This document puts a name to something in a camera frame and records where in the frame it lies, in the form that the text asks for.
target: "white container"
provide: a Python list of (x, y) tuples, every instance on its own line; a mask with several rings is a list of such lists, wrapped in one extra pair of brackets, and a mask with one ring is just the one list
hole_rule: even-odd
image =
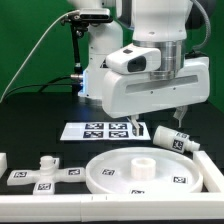
[(198, 151), (200, 144), (190, 141), (189, 135), (159, 126), (156, 130), (153, 144), (175, 152), (184, 153), (184, 151)]

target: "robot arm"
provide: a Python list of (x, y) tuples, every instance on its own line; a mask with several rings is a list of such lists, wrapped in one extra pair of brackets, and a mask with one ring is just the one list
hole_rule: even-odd
[(112, 71), (104, 79), (105, 112), (133, 118), (207, 100), (209, 59), (185, 60), (185, 24), (192, 2), (117, 0), (117, 9), (122, 23), (134, 28), (133, 44), (107, 57)]

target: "white block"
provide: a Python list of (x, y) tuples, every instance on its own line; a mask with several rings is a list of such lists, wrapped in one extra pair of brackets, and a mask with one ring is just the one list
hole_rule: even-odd
[(224, 193), (224, 177), (206, 152), (194, 152), (193, 155), (193, 161), (198, 165), (208, 191)]
[(0, 153), (0, 178), (7, 170), (6, 153)]

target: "black surface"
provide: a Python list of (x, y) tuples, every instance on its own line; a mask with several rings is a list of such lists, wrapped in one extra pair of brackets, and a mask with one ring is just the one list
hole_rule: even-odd
[[(158, 125), (178, 130), (173, 118), (175, 110), (142, 115), (153, 137)], [(114, 121), (101, 108), (77, 102), (69, 93), (27, 93), (12, 95), (0, 105), (0, 152), (7, 153), (8, 170), (0, 180), (0, 195), (31, 195), (34, 184), (6, 186), (12, 170), (39, 169), (41, 156), (52, 155), (61, 159), (60, 168), (85, 167), (96, 155), (123, 147), (152, 147), (151, 141), (96, 141), (61, 142), (66, 122)], [(210, 103), (193, 105), (183, 120), (181, 132), (201, 144), (221, 171), (224, 171), (224, 114)], [(85, 184), (57, 183), (56, 194), (89, 193)], [(155, 221), (136, 223), (180, 223)], [(210, 221), (182, 221), (181, 223), (214, 223)]]

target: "white cap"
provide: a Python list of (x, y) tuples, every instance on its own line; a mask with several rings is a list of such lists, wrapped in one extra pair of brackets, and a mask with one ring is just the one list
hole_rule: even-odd
[(186, 143), (187, 151), (190, 151), (190, 152), (199, 151), (199, 148), (200, 148), (200, 144), (198, 144), (194, 141), (188, 140), (188, 142)]

